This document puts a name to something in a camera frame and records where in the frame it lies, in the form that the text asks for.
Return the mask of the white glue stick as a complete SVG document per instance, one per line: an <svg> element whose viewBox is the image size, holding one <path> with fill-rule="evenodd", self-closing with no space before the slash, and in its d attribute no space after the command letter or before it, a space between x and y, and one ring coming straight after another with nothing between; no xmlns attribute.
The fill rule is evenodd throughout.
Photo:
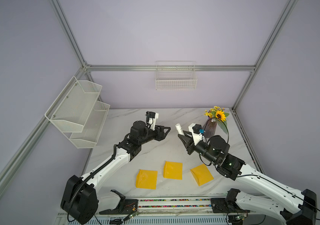
<svg viewBox="0 0 320 225"><path fill-rule="evenodd" d="M179 123L176 124L176 129L179 135L185 136L182 126Z"/></svg>

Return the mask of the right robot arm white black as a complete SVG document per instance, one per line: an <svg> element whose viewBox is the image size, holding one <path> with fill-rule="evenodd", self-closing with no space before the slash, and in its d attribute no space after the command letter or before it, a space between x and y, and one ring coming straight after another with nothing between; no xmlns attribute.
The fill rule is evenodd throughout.
<svg viewBox="0 0 320 225"><path fill-rule="evenodd" d="M178 138L188 154L199 154L225 178L248 185L264 194L264 197L253 196L232 188L225 198L228 207L261 213L287 225L316 223L319 210L315 192L309 189L300 191L259 172L245 161L231 155L230 145L221 136L213 136L204 142L201 133L180 131Z"/></svg>

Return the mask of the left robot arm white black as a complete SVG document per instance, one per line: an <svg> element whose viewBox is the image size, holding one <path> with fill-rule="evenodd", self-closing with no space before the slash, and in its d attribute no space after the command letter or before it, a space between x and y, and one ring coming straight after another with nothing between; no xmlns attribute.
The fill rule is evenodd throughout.
<svg viewBox="0 0 320 225"><path fill-rule="evenodd" d="M148 126L144 121L133 123L130 133L115 144L113 154L96 168L80 177L73 175L66 183L60 203L68 217L81 225L86 224L98 210L99 199L97 192L103 183L117 170L132 161L141 151L143 144L152 140L164 140L171 127L154 125Z"/></svg>

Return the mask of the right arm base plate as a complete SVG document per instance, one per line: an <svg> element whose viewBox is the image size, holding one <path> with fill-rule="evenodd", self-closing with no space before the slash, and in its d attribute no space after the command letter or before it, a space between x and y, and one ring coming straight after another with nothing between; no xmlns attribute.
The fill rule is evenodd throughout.
<svg viewBox="0 0 320 225"><path fill-rule="evenodd" d="M241 191L239 189L231 188L226 197L211 198L211 207L213 213L243 213L249 212L241 209L237 204L237 196Z"/></svg>

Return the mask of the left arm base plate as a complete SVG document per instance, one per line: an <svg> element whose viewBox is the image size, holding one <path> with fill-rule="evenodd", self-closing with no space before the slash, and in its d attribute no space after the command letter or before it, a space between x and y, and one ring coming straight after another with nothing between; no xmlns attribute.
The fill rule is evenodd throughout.
<svg viewBox="0 0 320 225"><path fill-rule="evenodd" d="M138 199L128 199L119 191L112 189L100 197L96 215L125 215L138 208Z"/></svg>

